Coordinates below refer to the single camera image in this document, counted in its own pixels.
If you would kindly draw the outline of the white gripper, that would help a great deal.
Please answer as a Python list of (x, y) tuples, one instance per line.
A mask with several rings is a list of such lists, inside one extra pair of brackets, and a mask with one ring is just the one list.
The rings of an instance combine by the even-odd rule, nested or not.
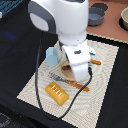
[(88, 63), (91, 60), (87, 41), (76, 46), (68, 46), (60, 43), (60, 48), (66, 55), (75, 80), (84, 80), (88, 73)]

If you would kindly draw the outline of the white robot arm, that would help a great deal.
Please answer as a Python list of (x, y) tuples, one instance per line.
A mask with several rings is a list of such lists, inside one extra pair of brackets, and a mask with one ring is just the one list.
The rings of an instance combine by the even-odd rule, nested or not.
[(31, 0), (28, 12), (36, 28), (58, 35), (75, 80), (85, 79), (90, 61), (86, 41), (88, 0)]

